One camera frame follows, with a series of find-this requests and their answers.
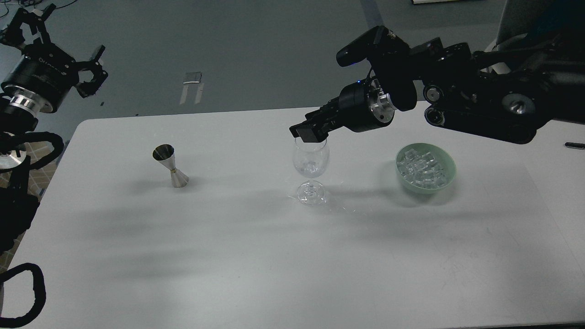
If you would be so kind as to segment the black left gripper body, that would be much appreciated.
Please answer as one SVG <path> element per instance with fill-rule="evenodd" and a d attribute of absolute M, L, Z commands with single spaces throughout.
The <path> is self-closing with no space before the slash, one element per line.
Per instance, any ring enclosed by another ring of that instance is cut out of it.
<path fill-rule="evenodd" d="M 1 83 L 2 90 L 11 96 L 19 90 L 33 92 L 46 100 L 41 112 L 55 113 L 79 83 L 74 63 L 75 59 L 60 48 L 28 48 Z"/>

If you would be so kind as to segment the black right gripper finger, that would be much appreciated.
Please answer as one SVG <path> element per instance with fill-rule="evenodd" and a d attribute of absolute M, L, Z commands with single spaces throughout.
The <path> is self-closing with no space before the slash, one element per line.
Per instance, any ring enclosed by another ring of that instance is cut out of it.
<path fill-rule="evenodd" d="M 293 138 L 326 139 L 327 132 L 322 131 L 326 122 L 326 110 L 319 108 L 305 115 L 305 121 L 290 126 Z"/>
<path fill-rule="evenodd" d="M 321 143 L 330 132 L 340 127 L 336 121 L 306 120 L 295 125 L 295 138 L 301 138 L 304 143 Z"/>

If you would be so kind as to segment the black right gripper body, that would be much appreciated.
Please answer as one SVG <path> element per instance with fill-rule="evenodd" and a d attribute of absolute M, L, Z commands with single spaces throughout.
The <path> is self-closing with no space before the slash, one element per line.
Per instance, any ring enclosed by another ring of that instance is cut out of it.
<path fill-rule="evenodd" d="M 395 106 L 376 80 L 360 80 L 344 87 L 339 96 L 324 106 L 324 127 L 328 131 L 346 127 L 354 133 L 388 126 Z"/>

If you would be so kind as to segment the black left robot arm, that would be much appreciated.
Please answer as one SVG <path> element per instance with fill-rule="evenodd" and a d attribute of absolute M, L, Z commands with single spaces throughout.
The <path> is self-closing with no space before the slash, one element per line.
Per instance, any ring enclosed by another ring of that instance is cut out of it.
<path fill-rule="evenodd" d="M 36 132 L 38 114 L 53 114 L 71 89 L 82 98 L 93 96 L 108 78 L 100 45 L 89 60 L 79 62 L 50 38 L 46 21 L 55 4 L 35 11 L 17 9 L 1 29 L 1 44 L 16 48 L 21 58 L 1 83 L 1 253 L 15 246 L 30 227 L 40 202 L 28 191 L 29 174 L 49 165 L 64 151 L 56 133 Z"/>

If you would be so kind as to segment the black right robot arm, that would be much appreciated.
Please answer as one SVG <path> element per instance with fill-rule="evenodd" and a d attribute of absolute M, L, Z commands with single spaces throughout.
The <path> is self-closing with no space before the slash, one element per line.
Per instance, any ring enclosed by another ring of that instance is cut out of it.
<path fill-rule="evenodd" d="M 290 126 L 293 137 L 320 143 L 341 128 L 363 133 L 387 127 L 397 111 L 413 110 L 415 81 L 435 127 L 526 144 L 549 121 L 584 123 L 584 46 L 576 33 L 558 33 L 531 47 L 471 52 L 441 39 L 410 47 L 376 26 L 338 51 L 342 67 L 367 60 L 373 76 Z"/>

